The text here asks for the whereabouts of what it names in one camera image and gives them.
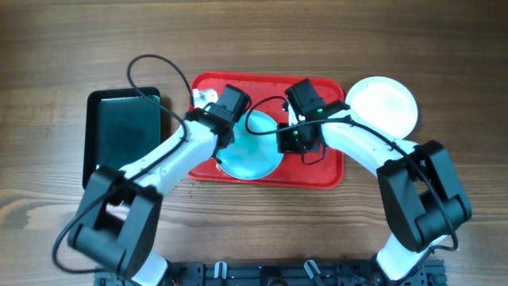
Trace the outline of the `light blue plate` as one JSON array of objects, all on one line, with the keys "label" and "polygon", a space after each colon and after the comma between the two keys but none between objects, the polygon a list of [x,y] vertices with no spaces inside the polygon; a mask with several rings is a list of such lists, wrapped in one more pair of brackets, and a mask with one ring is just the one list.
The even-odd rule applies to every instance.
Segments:
[{"label": "light blue plate", "polygon": [[258,180],[275,171],[283,160],[275,133],[254,135],[245,128],[244,114],[233,127],[233,142],[218,151],[219,167],[240,180]]}]

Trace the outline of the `white plate top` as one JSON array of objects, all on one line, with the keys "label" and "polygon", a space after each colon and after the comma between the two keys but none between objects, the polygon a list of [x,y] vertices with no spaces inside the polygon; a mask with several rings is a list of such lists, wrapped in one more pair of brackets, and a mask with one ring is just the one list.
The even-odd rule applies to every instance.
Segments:
[{"label": "white plate top", "polygon": [[363,120],[393,137],[408,137],[418,122],[418,105],[410,90],[385,76],[355,83],[345,102]]}]

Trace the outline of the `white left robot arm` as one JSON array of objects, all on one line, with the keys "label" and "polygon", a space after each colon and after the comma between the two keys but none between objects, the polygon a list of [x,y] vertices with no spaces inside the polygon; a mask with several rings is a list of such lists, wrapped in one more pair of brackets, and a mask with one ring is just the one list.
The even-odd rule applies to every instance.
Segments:
[{"label": "white left robot arm", "polygon": [[233,127],[251,102],[244,91],[226,85],[216,102],[187,112],[177,131],[144,157],[120,170],[94,171],[68,245],[98,262],[103,272],[138,285],[160,284],[169,264],[152,247],[163,198],[231,143]]}]

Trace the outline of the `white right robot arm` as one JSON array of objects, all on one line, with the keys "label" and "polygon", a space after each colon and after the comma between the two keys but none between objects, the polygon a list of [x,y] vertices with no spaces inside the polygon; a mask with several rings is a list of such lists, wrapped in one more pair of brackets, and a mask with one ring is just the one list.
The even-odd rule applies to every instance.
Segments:
[{"label": "white right robot arm", "polygon": [[440,142],[419,145],[390,133],[409,122],[401,98],[327,103],[310,79],[285,96],[296,121],[288,129],[298,141],[340,151],[377,178],[391,230],[374,262],[384,283],[401,284],[436,250],[457,250],[456,231],[471,219],[471,204]]}]

